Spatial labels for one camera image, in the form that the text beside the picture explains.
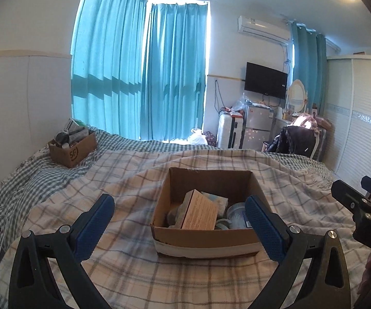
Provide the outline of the person's right hand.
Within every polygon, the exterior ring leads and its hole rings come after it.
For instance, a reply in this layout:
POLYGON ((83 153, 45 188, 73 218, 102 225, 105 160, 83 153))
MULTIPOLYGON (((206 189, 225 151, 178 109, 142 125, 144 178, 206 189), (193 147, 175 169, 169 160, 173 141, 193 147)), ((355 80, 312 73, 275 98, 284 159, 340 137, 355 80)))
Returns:
POLYGON ((362 294, 364 291, 366 291, 366 289, 369 288, 370 276, 371 276, 371 252, 368 256, 366 266, 365 266, 365 271, 362 275, 357 294, 362 294))

